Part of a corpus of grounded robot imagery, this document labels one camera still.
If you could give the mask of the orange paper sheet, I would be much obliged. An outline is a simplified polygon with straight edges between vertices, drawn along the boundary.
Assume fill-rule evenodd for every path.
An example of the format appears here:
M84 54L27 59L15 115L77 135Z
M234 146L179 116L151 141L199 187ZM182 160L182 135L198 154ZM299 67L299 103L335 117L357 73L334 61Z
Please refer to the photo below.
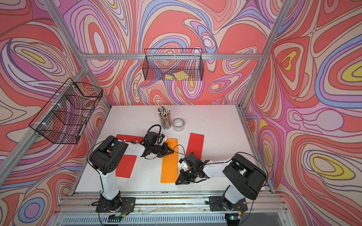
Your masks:
M178 162L180 158L178 147L176 147L178 145L178 140L176 138L168 138L166 143L172 150L175 150L175 153L162 158L161 184L175 183L179 177Z

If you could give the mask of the red paper sheet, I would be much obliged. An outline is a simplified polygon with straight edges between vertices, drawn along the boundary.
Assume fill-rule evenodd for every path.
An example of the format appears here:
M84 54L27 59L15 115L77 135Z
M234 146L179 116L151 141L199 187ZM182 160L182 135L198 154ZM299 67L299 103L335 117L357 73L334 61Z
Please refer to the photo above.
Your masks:
M120 134L118 134L116 138L120 140L125 140L127 142L131 141L140 142L143 140L143 137L120 135ZM129 179L131 177L136 160L137 160L136 156L124 154L118 167L116 168L116 176L120 178Z
M204 144L204 135L191 133L186 150L186 154L194 153L194 155L201 159Z

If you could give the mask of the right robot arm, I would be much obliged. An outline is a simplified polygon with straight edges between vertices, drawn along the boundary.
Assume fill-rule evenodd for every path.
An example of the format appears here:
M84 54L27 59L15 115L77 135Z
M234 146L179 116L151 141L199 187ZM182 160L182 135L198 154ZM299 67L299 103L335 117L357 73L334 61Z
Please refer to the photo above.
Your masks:
M202 161L193 152L182 158L176 185L204 182L211 178L226 178L229 185L221 196L211 196L206 204L211 211L246 211L246 199L256 200L268 181L265 171L252 163L244 152L237 152L223 162Z

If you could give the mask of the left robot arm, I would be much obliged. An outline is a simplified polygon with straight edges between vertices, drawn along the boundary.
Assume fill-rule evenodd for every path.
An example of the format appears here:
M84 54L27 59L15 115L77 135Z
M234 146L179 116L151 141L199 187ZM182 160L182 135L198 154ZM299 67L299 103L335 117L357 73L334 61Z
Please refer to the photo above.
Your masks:
M90 165L100 175L102 192L101 200L110 204L120 202L120 191L117 187L116 169L124 155L147 157L154 154L156 158L174 154L174 150L166 143L166 137L155 132L148 132L140 141L124 141L108 136L90 154Z

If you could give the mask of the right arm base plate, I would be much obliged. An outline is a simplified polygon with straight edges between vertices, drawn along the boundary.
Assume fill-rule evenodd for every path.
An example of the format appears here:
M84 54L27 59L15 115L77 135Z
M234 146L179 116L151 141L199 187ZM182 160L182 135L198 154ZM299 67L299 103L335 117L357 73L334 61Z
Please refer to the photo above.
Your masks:
M210 211L239 211L244 213L248 210L245 198L236 203L231 203L224 196L210 196L205 204L209 205Z

